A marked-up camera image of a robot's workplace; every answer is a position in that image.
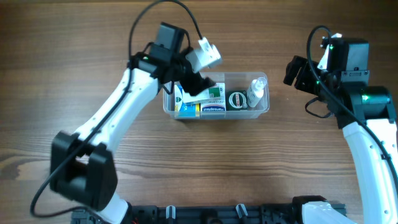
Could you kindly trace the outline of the white blue Panadol box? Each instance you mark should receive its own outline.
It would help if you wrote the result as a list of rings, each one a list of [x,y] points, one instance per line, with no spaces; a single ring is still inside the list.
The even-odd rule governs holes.
[[[197,103],[206,103],[213,100],[219,100],[221,99],[221,94],[223,93],[223,90],[224,87],[222,83],[218,83],[213,87],[203,90],[196,96],[191,96],[189,93],[182,91],[182,101],[186,105],[192,105]]]

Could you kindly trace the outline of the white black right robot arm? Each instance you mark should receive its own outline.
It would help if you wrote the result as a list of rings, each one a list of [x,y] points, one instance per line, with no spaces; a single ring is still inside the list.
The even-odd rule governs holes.
[[[284,83],[325,103],[354,160],[365,223],[397,223],[397,115],[390,91],[369,85],[369,42],[324,37],[320,62],[294,56]]]

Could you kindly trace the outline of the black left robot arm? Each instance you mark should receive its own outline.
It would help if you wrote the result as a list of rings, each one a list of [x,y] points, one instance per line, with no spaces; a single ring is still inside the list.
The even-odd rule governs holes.
[[[181,48],[186,30],[161,23],[154,42],[131,54],[119,85],[101,108],[73,134],[59,132],[52,142],[50,189],[78,202],[103,223],[129,223],[131,205],[117,193],[114,152],[141,110],[174,83],[192,96],[215,85],[200,70],[221,62],[215,45],[202,37],[199,47]]]

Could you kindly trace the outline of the blue yellow VapoDrops box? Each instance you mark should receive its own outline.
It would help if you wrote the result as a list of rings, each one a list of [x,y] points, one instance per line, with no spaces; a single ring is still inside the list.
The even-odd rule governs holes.
[[[198,118],[200,116],[200,105],[186,104],[185,100],[190,95],[185,93],[180,84],[174,85],[174,111],[176,118]]]

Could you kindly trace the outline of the clear plastic container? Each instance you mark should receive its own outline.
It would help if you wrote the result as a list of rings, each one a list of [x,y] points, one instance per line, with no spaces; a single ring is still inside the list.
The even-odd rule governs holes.
[[[251,84],[251,82],[259,77],[265,77],[267,79],[267,76],[263,72],[203,72],[201,74],[202,77],[210,78],[213,81],[217,83],[225,83],[225,93],[227,95],[227,92],[229,91],[239,91],[239,90],[244,90],[246,91],[246,96],[247,96],[247,90]],[[168,88],[173,88],[174,85],[179,84],[174,83],[174,84],[168,84]],[[163,107],[164,111],[170,115],[171,118],[173,119],[181,119],[181,118],[176,118],[175,114],[176,112],[174,111],[174,92],[172,94],[168,94],[166,91],[163,91]],[[248,110],[242,110],[242,111],[222,111],[222,112],[201,112],[200,109],[200,116],[198,118],[188,118],[188,119],[255,119],[257,118],[260,114],[263,114],[269,110],[269,90],[268,90],[268,81],[267,85],[264,89],[264,96],[260,100],[260,102],[257,104],[255,108],[251,108],[248,106]]]

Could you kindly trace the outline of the green square small box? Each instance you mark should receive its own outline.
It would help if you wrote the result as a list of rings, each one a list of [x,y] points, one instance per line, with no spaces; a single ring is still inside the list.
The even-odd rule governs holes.
[[[226,109],[228,111],[248,110],[246,91],[229,91],[226,95]]]

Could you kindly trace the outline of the white bottle clear cap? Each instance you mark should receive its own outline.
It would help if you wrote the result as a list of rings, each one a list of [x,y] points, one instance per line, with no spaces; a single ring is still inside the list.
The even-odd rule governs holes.
[[[265,77],[259,77],[253,80],[247,90],[247,101],[248,106],[255,108],[264,96],[264,89],[267,85],[267,79]]]

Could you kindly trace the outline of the white Hansaplast box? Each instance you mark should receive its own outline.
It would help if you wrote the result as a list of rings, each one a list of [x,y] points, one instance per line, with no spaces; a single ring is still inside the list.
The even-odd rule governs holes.
[[[226,93],[225,83],[217,83],[216,86],[220,89],[220,99],[208,101],[200,105],[201,112],[222,112],[226,111]]]

